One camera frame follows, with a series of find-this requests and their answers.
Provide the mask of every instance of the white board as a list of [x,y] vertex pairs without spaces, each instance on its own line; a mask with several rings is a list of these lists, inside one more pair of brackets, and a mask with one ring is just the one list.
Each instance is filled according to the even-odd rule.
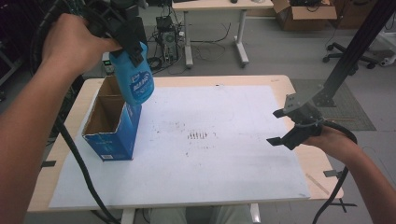
[[[157,88],[143,104],[132,161],[106,161],[76,144],[106,205],[151,207],[297,200],[309,197],[294,151],[267,138],[287,130],[269,86]],[[49,207],[87,208],[71,153]]]

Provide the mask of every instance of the background desk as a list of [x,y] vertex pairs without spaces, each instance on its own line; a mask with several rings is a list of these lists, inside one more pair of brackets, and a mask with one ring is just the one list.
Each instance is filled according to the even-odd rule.
[[[78,98],[70,111],[66,120],[66,127],[72,136],[75,136],[78,128],[90,106],[93,94],[102,84],[102,79],[87,80]],[[285,95],[293,93],[293,87],[286,76],[235,76],[235,77],[157,77],[155,78],[157,87],[172,86],[213,86],[216,84],[223,85],[269,85],[272,87],[279,108],[283,107]],[[287,127],[292,127],[292,122],[285,119]],[[327,199],[336,184],[336,178],[327,178],[322,173],[325,170],[331,170],[332,167],[321,151],[313,147],[300,146],[295,149],[298,159],[303,168],[306,182],[308,184],[311,199]],[[49,204],[56,187],[59,173],[64,164],[64,159],[69,153],[69,149],[62,139],[59,137],[51,153],[48,161],[56,161],[54,167],[45,167],[42,169],[35,187],[35,193],[30,203],[28,211],[43,212],[49,211]]]
[[186,65],[191,68],[193,65],[191,54],[191,41],[189,25],[190,22],[231,22],[233,17],[226,12],[238,12],[239,30],[238,36],[235,37],[235,44],[238,48],[239,56],[241,57],[242,66],[248,64],[248,56],[242,44],[242,34],[244,33],[245,18],[248,9],[269,8],[273,3],[270,0],[264,0],[262,3],[255,3],[251,0],[238,0],[236,4],[230,0],[198,0],[183,3],[173,3],[172,8],[175,11],[183,11],[184,13],[184,27],[185,27],[185,54]]

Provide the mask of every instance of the human hand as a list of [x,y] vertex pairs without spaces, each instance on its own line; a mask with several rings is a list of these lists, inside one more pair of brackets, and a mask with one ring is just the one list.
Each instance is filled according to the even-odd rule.
[[114,39],[91,35],[87,24],[81,17],[62,14],[46,37],[41,65],[67,70],[77,77],[91,70],[104,52],[120,49]]
[[320,136],[311,136],[303,144],[318,147],[343,163],[347,163],[361,152],[360,148],[345,134],[326,126],[323,126]]

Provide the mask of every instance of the floor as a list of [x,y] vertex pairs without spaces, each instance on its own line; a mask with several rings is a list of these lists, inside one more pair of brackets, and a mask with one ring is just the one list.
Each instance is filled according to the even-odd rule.
[[[228,24],[193,25],[191,36],[197,40],[220,39],[226,34]],[[233,45],[233,36],[237,25],[231,26],[230,34],[214,44],[194,43],[194,67],[185,69],[182,58],[177,64],[155,73],[155,77],[168,76],[226,76],[226,75],[287,75],[289,78],[326,78],[337,60],[323,63],[326,55],[325,45],[331,41],[347,45],[356,31],[334,30],[327,25],[323,31],[284,32],[274,19],[250,18],[246,22],[244,45],[250,63],[242,68],[239,56]],[[148,56],[153,55],[154,47]],[[374,43],[371,52],[382,55],[386,48]],[[376,127],[375,132],[355,132],[363,150],[373,159],[389,182],[396,186],[396,65],[377,66],[373,70],[362,64],[358,72],[346,79],[362,108]],[[7,92],[7,100],[0,103],[0,112],[7,108],[14,96],[28,81],[29,75],[22,68],[1,88]],[[101,76],[103,69],[97,66],[87,77]],[[336,170],[343,164],[329,158]],[[357,207],[347,207],[346,212],[340,206],[330,206],[320,217],[318,223],[372,223],[363,204],[357,187],[349,175],[343,186],[345,203],[354,203]],[[323,201],[261,203],[262,223],[310,223]],[[191,223],[198,223],[199,216],[208,216],[210,210],[204,208],[189,212]],[[113,211],[120,217],[120,210]],[[48,214],[27,214],[25,224],[34,223],[101,223],[91,212],[56,212]],[[147,223],[138,210],[136,224]]]

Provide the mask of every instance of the blue cardboard box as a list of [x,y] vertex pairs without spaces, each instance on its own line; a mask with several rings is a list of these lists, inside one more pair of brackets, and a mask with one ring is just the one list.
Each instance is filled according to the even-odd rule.
[[113,77],[105,78],[82,136],[102,161],[127,161],[134,153],[142,106],[125,104],[114,81]]

